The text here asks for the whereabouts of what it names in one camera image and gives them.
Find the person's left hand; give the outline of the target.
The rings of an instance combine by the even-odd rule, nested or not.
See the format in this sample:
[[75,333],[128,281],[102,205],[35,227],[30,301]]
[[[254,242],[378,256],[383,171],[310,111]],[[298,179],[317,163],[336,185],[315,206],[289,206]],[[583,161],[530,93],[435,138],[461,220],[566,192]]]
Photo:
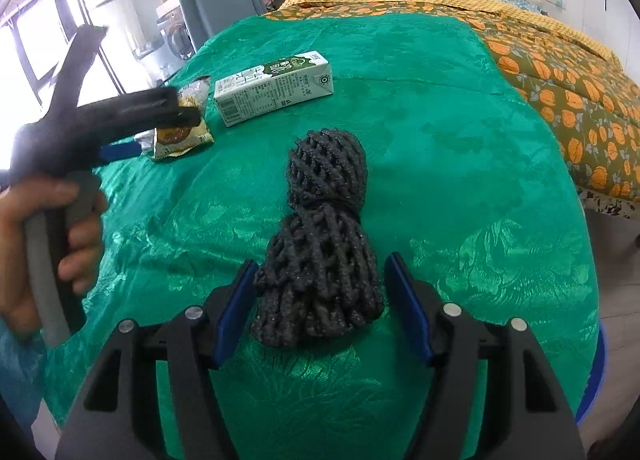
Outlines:
[[[40,210],[64,208],[78,196],[72,182],[36,176],[1,194],[1,318],[20,337],[41,328],[28,280],[24,220]],[[70,253],[58,265],[58,277],[68,281],[75,295],[86,295],[95,285],[103,257],[101,215],[107,210],[103,191],[93,198],[88,217],[67,232]]]

